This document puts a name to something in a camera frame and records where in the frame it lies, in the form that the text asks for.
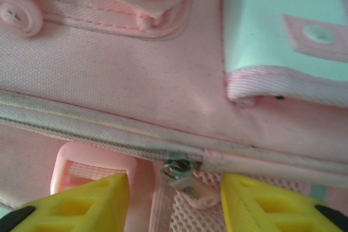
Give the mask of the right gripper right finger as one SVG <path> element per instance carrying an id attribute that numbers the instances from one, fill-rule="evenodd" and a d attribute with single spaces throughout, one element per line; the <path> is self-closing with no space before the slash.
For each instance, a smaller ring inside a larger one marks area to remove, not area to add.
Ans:
<path id="1" fill-rule="evenodd" d="M 221 203 L 231 232 L 347 231 L 347 216 L 326 203 L 239 174 L 223 174 Z"/>

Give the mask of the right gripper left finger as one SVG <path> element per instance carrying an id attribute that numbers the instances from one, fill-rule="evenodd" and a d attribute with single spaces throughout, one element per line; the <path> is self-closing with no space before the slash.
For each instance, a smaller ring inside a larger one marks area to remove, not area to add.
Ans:
<path id="1" fill-rule="evenodd" d="M 1 231 L 124 231 L 127 211 L 121 173 L 27 203 L 1 218 Z"/>

